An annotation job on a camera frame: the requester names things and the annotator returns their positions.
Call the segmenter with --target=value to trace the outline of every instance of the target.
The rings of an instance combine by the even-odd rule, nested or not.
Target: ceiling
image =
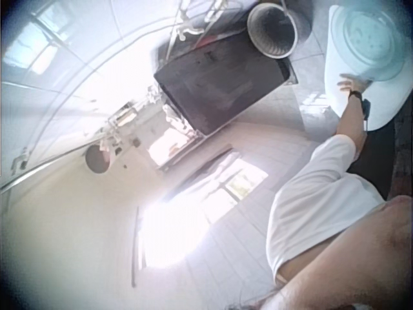
[[[195,23],[222,0],[185,2]],[[235,23],[254,2],[229,1],[209,32]],[[2,185],[93,141],[126,102],[146,98],[180,5],[181,0],[37,0],[18,1],[7,11],[1,29]],[[169,59],[194,48],[201,36],[186,37],[176,40]],[[22,154],[26,169],[19,162],[13,173],[13,161]]]

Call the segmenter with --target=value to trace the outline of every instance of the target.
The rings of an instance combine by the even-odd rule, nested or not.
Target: white t-shirt
[[[346,173],[355,154],[349,137],[330,138],[276,194],[267,233],[267,259],[274,277],[283,263],[384,203],[370,182]]]

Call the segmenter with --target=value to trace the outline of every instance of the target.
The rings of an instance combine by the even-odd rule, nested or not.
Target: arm
[[[340,90],[363,93],[371,81],[362,81],[342,74],[346,80],[338,83]],[[337,136],[320,145],[310,162],[289,183],[328,183],[340,179],[363,149],[367,134],[364,131],[364,115],[360,100],[351,96],[337,126]]]

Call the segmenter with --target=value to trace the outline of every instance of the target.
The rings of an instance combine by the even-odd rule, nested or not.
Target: wristwatch
[[[363,110],[363,115],[364,115],[364,128],[365,128],[365,131],[367,131],[367,129],[368,129],[368,117],[370,116],[371,103],[367,99],[363,100],[363,96],[361,95],[361,92],[358,92],[357,90],[351,90],[350,94],[348,95],[348,98],[350,99],[351,96],[355,96],[361,102],[361,109]]]

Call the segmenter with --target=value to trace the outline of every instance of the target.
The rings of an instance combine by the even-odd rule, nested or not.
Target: forearm
[[[347,107],[337,126],[337,134],[344,134],[353,140],[357,153],[363,149],[367,134],[364,130],[363,109],[357,97],[351,96],[348,99]]]

